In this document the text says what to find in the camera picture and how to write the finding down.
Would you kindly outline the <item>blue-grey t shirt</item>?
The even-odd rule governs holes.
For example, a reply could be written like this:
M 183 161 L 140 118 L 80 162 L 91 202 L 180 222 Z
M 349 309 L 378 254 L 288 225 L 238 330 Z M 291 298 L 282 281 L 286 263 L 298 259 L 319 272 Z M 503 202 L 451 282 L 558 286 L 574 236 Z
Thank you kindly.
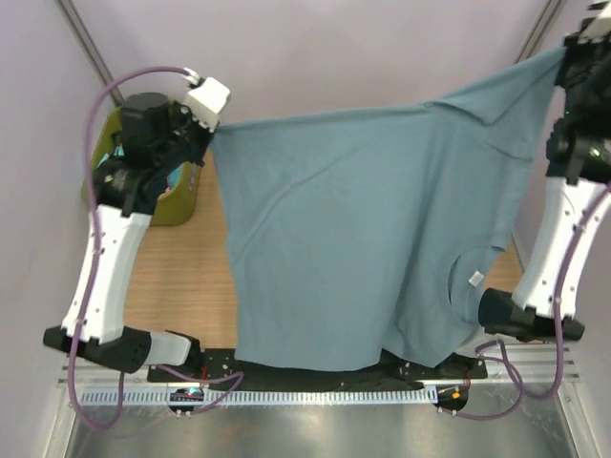
M 238 359 L 351 371 L 388 351 L 434 366 L 470 338 L 563 56 L 420 104 L 221 127 Z

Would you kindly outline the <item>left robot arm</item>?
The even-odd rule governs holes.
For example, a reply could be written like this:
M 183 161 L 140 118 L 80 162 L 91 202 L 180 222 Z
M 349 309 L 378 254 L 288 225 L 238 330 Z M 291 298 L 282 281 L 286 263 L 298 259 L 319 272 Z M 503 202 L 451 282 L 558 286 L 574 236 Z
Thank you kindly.
M 202 89 L 182 102 L 166 95 L 130 96 L 111 135 L 113 150 L 93 170 L 95 216 L 74 302 L 60 325 L 45 330 L 43 344 L 107 368 L 132 374 L 165 364 L 181 381 L 202 370 L 199 340 L 124 324 L 126 295 L 137 251 L 180 165 L 202 165 L 227 98 Z

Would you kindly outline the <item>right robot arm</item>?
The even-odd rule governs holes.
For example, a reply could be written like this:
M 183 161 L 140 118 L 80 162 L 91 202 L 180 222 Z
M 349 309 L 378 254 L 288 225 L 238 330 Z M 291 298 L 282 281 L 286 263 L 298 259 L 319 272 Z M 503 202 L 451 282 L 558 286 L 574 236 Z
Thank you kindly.
M 487 289 L 478 319 L 521 342 L 577 342 L 581 273 L 610 208 L 610 36 L 565 38 L 557 86 L 564 114 L 546 142 L 545 206 L 530 261 L 512 293 Z

